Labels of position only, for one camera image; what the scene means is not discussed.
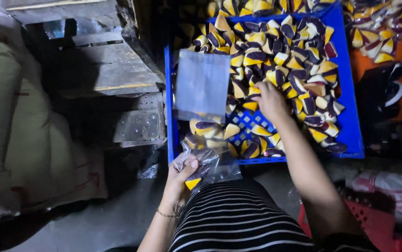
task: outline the striped shirt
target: striped shirt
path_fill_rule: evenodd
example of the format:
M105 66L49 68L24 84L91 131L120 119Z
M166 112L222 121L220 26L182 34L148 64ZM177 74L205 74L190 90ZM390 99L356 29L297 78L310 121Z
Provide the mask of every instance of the striped shirt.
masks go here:
M182 209L171 252L378 251L367 239L333 234L318 248L254 180L205 184Z

